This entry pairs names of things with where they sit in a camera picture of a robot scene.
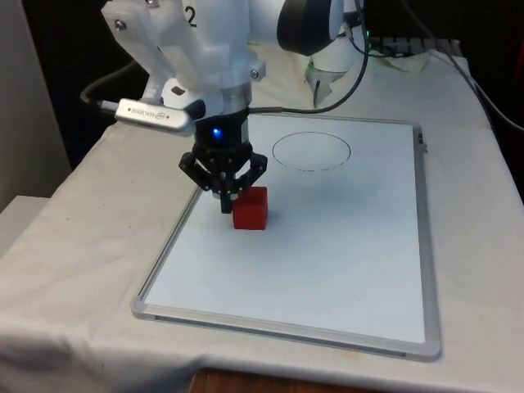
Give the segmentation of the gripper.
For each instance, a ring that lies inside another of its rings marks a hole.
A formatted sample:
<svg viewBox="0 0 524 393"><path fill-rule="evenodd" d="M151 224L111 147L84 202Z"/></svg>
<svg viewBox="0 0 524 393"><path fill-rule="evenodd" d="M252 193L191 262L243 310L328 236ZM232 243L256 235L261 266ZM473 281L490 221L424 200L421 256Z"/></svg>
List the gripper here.
<svg viewBox="0 0 524 393"><path fill-rule="evenodd" d="M192 151L198 156L210 153L234 156L228 160L226 197L216 174L201 166L191 151L182 155L178 167L204 192L216 194L222 214L233 211L233 202L250 189L266 172L268 158L252 152L247 109L216 115L196 122Z"/></svg>

